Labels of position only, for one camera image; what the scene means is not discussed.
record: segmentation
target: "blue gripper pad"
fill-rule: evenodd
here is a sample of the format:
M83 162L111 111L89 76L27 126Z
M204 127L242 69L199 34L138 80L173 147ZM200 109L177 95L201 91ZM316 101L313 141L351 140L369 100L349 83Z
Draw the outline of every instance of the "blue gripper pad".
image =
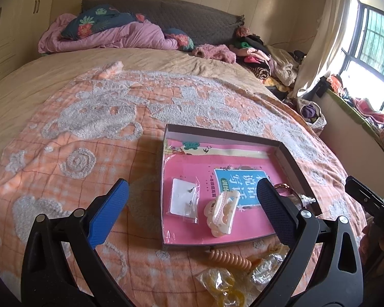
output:
M283 204L279 193L266 178L258 182L258 200L280 242L292 248L296 243L297 225Z
M108 192L107 200L104 201L90 221L88 242L92 249L105 242L121 210L128 201L128 195L128 182L123 179L120 179L120 183L115 184Z

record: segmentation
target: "gray quilted headboard cover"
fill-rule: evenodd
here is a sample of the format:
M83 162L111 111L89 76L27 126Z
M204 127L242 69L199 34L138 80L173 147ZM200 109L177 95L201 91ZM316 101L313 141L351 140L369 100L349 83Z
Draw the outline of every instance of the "gray quilted headboard cover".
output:
M82 0L81 10L99 4L111 4L122 13L144 14L162 29L178 28L188 34L195 45L228 45L236 28L244 24L244 15L235 16L180 0Z

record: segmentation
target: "silver bolt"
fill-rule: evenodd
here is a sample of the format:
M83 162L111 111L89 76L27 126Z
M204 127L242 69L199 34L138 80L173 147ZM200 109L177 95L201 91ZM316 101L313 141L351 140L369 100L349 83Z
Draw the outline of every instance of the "silver bolt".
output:
M43 214L39 214L36 217L36 221L39 222L39 223L41 223L44 219L45 219L45 215L43 215Z
M84 209L77 209L74 211L74 217L80 218L84 216Z
M348 223L348 219L345 216L340 216L339 217L339 221L341 221L343 224L347 224Z
M312 216L312 213L309 210L301 210L300 214L304 218L310 218Z

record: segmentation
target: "green cloth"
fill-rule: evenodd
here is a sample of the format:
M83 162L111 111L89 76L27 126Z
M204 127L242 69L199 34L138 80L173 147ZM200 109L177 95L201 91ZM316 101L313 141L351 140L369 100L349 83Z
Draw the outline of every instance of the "green cloth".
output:
M342 98L340 98L338 95L336 95L331 90L326 90L326 93L330 95L331 98L340 106L340 108L347 113L351 119L355 121L355 123L361 125L361 127L372 137L374 140L378 143L378 145L381 147L382 151L384 152L384 142L381 140L380 136L378 136L374 126L369 124L364 118L355 110L353 109L349 104L347 104Z
M250 46L248 43L246 42L235 42L234 43L234 46L236 48L252 48L252 46Z

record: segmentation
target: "white curtain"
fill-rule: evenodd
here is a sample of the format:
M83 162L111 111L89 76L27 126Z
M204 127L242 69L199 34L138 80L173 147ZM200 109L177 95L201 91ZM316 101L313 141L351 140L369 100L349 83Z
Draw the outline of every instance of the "white curtain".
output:
M290 98L309 92L320 77L330 73L330 65L341 49L351 0L326 0L322 20L312 47L299 67Z

